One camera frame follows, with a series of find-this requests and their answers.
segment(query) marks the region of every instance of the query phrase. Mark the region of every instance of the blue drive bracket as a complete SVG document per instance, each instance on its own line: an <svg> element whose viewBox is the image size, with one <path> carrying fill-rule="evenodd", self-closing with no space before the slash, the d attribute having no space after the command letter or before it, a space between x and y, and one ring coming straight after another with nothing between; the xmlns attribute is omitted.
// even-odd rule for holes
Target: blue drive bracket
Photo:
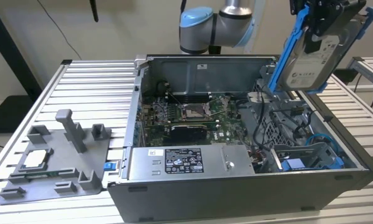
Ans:
<svg viewBox="0 0 373 224"><path fill-rule="evenodd" d="M324 82L324 84L320 86L320 88L317 90L308 90L305 92L307 92L307 94L321 93L325 90L327 86L328 86L328 82Z"/></svg>
<svg viewBox="0 0 373 224"><path fill-rule="evenodd" d="M371 26L372 22L373 22L373 7L367 7L365 11L368 12L367 14L367 22L361 28L361 31L359 33L359 35L356 36L356 39L360 40L367 32L368 27Z"/></svg>
<svg viewBox="0 0 373 224"><path fill-rule="evenodd" d="M271 77L269 83L268 83L268 88L271 90L272 93L276 93L276 87L277 87L277 83L279 83L279 79L280 79L280 74L284 70L284 67L287 65L287 61L288 61L288 57L292 53L292 50L295 48L296 42L299 41L299 39L301 38L303 34L304 34L304 30L303 30L303 22L304 19L308 15L309 12L309 6L305 5L305 8L303 10L300 10L297 17L296 17L296 24L295 24L295 28L291 34L291 37L288 38L287 41L287 45L285 45L285 49L281 53L280 56L280 62L275 68L275 72L273 75Z"/></svg>

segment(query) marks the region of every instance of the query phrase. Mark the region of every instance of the blue cable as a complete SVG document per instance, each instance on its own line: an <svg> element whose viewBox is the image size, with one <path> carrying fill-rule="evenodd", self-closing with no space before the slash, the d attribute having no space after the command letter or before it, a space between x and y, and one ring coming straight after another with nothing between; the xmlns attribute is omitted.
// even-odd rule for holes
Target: blue cable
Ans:
<svg viewBox="0 0 373 224"><path fill-rule="evenodd" d="M325 137L325 138L333 143L335 149L336 149L336 154L337 154L337 153L339 153L339 145L336 144L335 140L333 140L333 139L329 137L329 135L327 135L327 134L315 134L315 135L312 135L312 136L307 139L305 145L308 146L308 145L309 145L309 141L311 141L315 137L317 137L317 136Z"/></svg>

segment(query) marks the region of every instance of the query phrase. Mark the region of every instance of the warning label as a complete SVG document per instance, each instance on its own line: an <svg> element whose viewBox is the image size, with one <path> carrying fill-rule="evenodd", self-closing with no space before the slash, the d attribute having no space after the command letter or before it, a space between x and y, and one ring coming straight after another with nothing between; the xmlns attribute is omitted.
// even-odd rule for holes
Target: warning label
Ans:
<svg viewBox="0 0 373 224"><path fill-rule="evenodd" d="M168 174L204 172L204 161L200 148L172 148L165 151Z"/></svg>

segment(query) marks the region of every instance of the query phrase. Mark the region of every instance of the black stand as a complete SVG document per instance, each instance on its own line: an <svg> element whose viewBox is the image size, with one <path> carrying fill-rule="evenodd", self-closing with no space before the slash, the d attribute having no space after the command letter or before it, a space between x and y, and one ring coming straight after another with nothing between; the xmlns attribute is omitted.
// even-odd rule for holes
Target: black stand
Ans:
<svg viewBox="0 0 373 224"><path fill-rule="evenodd" d="M28 93L28 96L7 97L0 105L0 133L11 133L16 130L33 105L33 102L37 100L41 88L1 19L0 53Z"/></svg>

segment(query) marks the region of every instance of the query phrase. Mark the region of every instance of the metal workbench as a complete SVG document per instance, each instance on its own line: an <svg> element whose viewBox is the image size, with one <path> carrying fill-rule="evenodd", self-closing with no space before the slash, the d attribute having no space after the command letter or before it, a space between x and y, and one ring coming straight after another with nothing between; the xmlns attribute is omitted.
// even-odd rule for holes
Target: metal workbench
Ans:
<svg viewBox="0 0 373 224"><path fill-rule="evenodd" d="M73 61L61 65L47 88L0 153L0 190L28 144L33 124L61 128L59 109L73 110L81 126L103 123L112 128L108 160L123 155L123 137L133 87L133 61ZM373 110L336 77L320 97L373 157ZM105 172L104 182L113 175ZM0 223L121 223L109 193L0 206ZM321 211L228 218L191 223L373 223L373 182L360 191L345 192Z"/></svg>
<svg viewBox="0 0 373 224"><path fill-rule="evenodd" d="M355 69L373 83L373 57L353 57L348 69Z"/></svg>

